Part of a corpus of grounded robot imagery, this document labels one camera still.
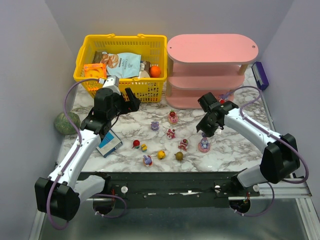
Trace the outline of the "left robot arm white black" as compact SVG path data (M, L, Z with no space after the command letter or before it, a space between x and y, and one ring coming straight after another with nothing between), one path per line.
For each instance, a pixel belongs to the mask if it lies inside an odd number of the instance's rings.
M36 181L37 208L46 213L50 221L53 217L72 220L82 202L108 191L109 177L104 173L95 173L80 182L77 180L92 152L111 130L112 121L139 110L141 102L132 90L128 87L125 93L128 100L110 87L100 88L92 109L77 130L78 137L69 153L48 177Z

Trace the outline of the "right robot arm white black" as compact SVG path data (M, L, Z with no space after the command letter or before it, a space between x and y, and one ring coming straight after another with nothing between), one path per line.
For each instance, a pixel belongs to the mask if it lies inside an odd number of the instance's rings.
M262 153L261 163L231 177L230 187L242 190L261 183L277 184L300 167L296 139L281 135L245 115L232 101L220 103L210 92L198 99L205 116L196 130L212 137L218 128L228 127L250 141Z

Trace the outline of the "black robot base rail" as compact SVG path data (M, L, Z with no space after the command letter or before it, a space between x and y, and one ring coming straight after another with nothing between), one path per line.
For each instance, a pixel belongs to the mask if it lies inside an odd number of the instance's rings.
M159 208L228 208L230 198L260 195L257 187L236 188L235 172L104 172L107 189L121 199L96 196L98 210Z

